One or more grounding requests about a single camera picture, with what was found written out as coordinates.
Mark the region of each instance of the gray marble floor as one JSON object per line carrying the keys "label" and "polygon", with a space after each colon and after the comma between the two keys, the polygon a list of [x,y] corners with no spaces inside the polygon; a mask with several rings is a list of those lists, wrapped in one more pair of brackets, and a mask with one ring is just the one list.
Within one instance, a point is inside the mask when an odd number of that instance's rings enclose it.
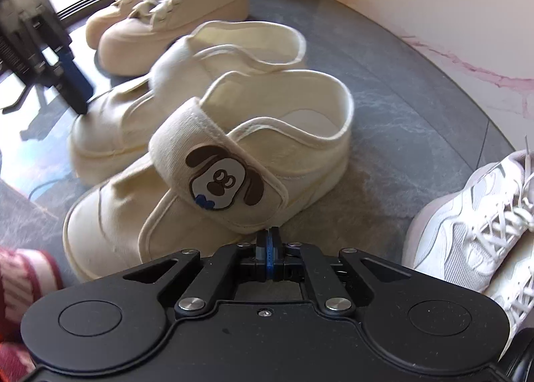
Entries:
{"label": "gray marble floor", "polygon": [[[324,252],[356,246],[400,262],[411,219],[429,201],[463,187],[477,167],[512,151],[486,115],[449,78],[399,39],[333,0],[251,0],[251,18],[288,24],[308,40],[308,66],[341,79],[356,114],[349,169],[327,196],[282,228],[286,241]],[[84,26],[73,30],[76,61],[97,85]],[[16,81],[0,84],[0,99]],[[73,119],[46,92],[16,114],[0,115],[0,245],[46,249],[66,284],[75,283],[62,253],[62,222],[85,190],[65,146]]]}

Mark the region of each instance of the cartoon dog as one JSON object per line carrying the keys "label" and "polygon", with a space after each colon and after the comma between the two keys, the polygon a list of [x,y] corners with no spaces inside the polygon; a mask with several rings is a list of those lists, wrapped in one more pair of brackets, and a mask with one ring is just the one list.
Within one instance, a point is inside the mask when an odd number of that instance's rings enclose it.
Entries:
{"label": "cartoon dog", "polygon": [[196,147],[187,155],[185,163],[194,168],[207,159],[210,161],[189,183],[196,204],[207,210],[227,209],[246,181],[249,183],[244,196],[245,204],[254,206],[260,202],[264,190],[261,175],[230,155],[226,148],[219,145]]}

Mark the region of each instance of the velcro strap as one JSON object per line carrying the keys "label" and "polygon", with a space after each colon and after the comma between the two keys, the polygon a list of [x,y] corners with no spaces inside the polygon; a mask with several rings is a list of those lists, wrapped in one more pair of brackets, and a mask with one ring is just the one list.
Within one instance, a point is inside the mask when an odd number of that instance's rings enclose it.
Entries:
{"label": "velcro strap", "polygon": [[286,188],[226,136],[198,98],[184,103],[156,131],[149,152],[175,193],[235,232],[255,232],[287,204]]}

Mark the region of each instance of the dog ear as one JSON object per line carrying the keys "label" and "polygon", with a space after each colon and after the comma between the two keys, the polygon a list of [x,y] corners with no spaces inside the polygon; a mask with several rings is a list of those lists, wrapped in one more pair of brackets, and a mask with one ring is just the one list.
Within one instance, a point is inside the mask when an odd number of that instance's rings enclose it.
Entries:
{"label": "dog ear", "polygon": [[248,168],[247,177],[249,179],[248,188],[245,192],[245,204],[254,206],[258,204],[263,197],[263,179],[257,171]]}
{"label": "dog ear", "polygon": [[185,163],[188,167],[194,168],[212,156],[226,158],[228,156],[228,152],[220,145],[201,145],[200,147],[197,147],[189,152],[185,158]]}

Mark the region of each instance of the silver screw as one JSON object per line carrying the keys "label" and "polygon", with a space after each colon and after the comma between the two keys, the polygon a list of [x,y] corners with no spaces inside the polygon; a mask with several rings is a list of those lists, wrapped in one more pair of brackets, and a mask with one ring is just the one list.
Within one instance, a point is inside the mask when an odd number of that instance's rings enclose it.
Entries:
{"label": "silver screw", "polygon": [[178,306],[185,311],[200,310],[206,303],[200,298],[184,298],[178,302]]}
{"label": "silver screw", "polygon": [[352,304],[345,298],[330,298],[325,302],[325,307],[332,311],[348,310]]}

